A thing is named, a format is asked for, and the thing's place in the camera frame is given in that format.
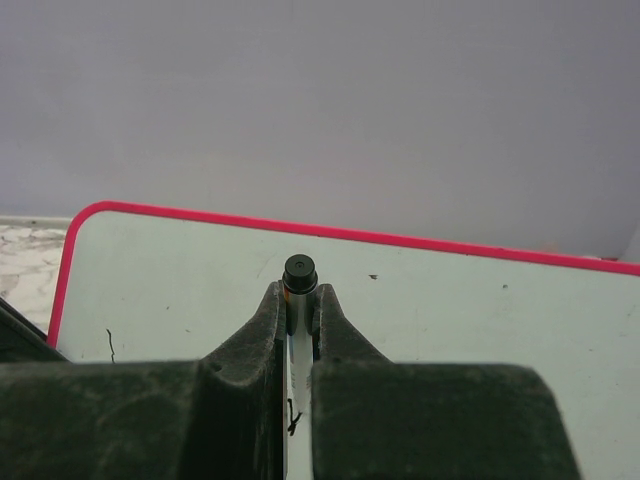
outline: white board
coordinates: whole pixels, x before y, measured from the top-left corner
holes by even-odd
[[[202,357],[305,253],[391,360],[532,366],[585,477],[640,478],[640,266],[111,202],[66,242],[50,339],[74,362]],[[308,428],[289,478],[311,478]]]

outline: black mark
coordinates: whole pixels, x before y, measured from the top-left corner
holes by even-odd
[[[290,437],[293,437],[293,434],[296,433],[296,427],[298,426],[300,417],[302,417],[302,412],[298,412],[296,418],[293,418],[293,402],[290,398],[287,398],[287,403],[289,404],[289,418],[291,419],[291,423],[289,424],[289,428],[287,428],[287,432],[289,432]]]
[[[107,328],[107,335],[109,335],[109,347],[111,348],[111,363],[116,363],[116,353],[113,351],[113,343],[111,342],[111,330]]]

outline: pink edge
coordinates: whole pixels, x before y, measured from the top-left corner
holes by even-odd
[[[585,270],[596,270],[601,272],[640,276],[640,264],[630,264],[611,260],[599,260],[594,258],[574,257],[570,255],[532,252],[526,250],[515,250],[502,247],[488,247],[482,245],[448,242],[443,240],[407,237],[402,235],[393,235],[390,233],[373,233],[361,230],[350,230],[346,228],[323,227],[320,225],[307,225],[302,223],[282,222],[278,220],[241,217],[237,215],[226,215],[222,213],[199,212],[195,210],[182,210],[178,208],[156,207],[152,205],[141,205],[135,203],[124,203],[107,200],[94,203],[86,207],[84,210],[78,213],[78,215],[76,215],[76,217],[71,222],[71,225],[69,226],[69,230],[67,232],[64,243],[64,248],[62,250],[60,273],[58,275],[58,283],[53,300],[53,310],[51,312],[51,323],[49,324],[49,333],[47,336],[47,343],[52,347],[55,347],[58,343],[58,334],[60,332],[60,323],[62,321],[62,312],[64,309],[64,299],[67,293],[67,285],[73,258],[73,249],[75,246],[78,231],[90,216],[104,211],[150,215],[156,217],[168,217],[195,222],[217,223],[222,225],[232,225],[236,227],[256,228],[261,230],[272,230],[276,232],[297,233],[301,235],[313,235],[317,237],[338,238],[342,240],[393,245],[396,247],[419,248],[423,250],[433,250],[438,252],[474,255],[478,257],[490,257],[518,262],[538,263],[558,267],[580,268]]]

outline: red object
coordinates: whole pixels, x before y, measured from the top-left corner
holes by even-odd
[[[406,237],[390,233],[364,232],[346,228],[322,227],[319,225],[306,225],[302,223],[281,222],[262,218],[241,217],[222,213],[199,212],[194,210],[182,210],[178,208],[156,207],[152,205],[139,205],[134,203],[103,201],[89,205],[82,210],[71,222],[62,251],[60,273],[56,294],[53,300],[53,311],[47,343],[55,347],[58,343],[60,322],[62,321],[62,309],[67,292],[67,283],[71,271],[71,260],[76,236],[82,224],[91,216],[99,212],[114,211],[133,213],[138,215],[151,215],[156,217],[178,218],[195,222],[216,223],[232,225],[235,227],[257,228],[276,232],[297,233],[313,235],[316,237],[339,238],[342,240],[354,240],[358,242],[378,243],[393,245],[396,247],[420,248],[437,252],[458,253],[463,255],[475,255],[478,257],[490,257],[518,262],[538,263],[557,267],[581,268],[585,270],[597,270],[601,272],[620,273],[625,275],[640,276],[640,264],[616,262],[611,260],[599,260],[594,258],[574,257],[552,253],[532,252],[527,250],[515,250],[502,247],[488,247],[466,243],[448,242],[444,240],[431,240],[427,238]]]

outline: red border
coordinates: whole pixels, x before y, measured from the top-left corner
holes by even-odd
[[[389,233],[372,233],[360,230],[349,230],[346,228],[305,225],[301,223],[281,222],[278,220],[225,215],[222,213],[198,212],[192,210],[181,210],[178,208],[103,201],[89,205],[87,208],[82,210],[78,215],[76,215],[69,226],[62,251],[60,273],[58,275],[58,284],[56,286],[56,294],[53,300],[53,311],[51,313],[51,323],[49,325],[49,334],[47,337],[47,343],[53,347],[58,343],[58,333],[60,331],[60,322],[62,321],[62,309],[64,305],[64,298],[67,293],[67,283],[69,280],[69,273],[71,271],[71,260],[73,258],[73,249],[78,231],[80,230],[80,227],[82,227],[82,224],[91,215],[104,211],[178,218],[195,222],[217,223],[222,225],[233,225],[236,227],[257,228],[262,230],[273,230],[276,232],[298,233],[317,237],[339,238],[343,240],[394,245],[397,247],[421,248],[438,252],[459,253],[479,257],[491,257],[503,260],[515,260],[519,262],[539,263],[544,265],[582,268],[586,270],[598,270],[601,272],[640,276],[640,264],[514,250],[510,248],[487,247],[482,245],[447,242],[443,240],[430,240],[426,238],[405,237]]]

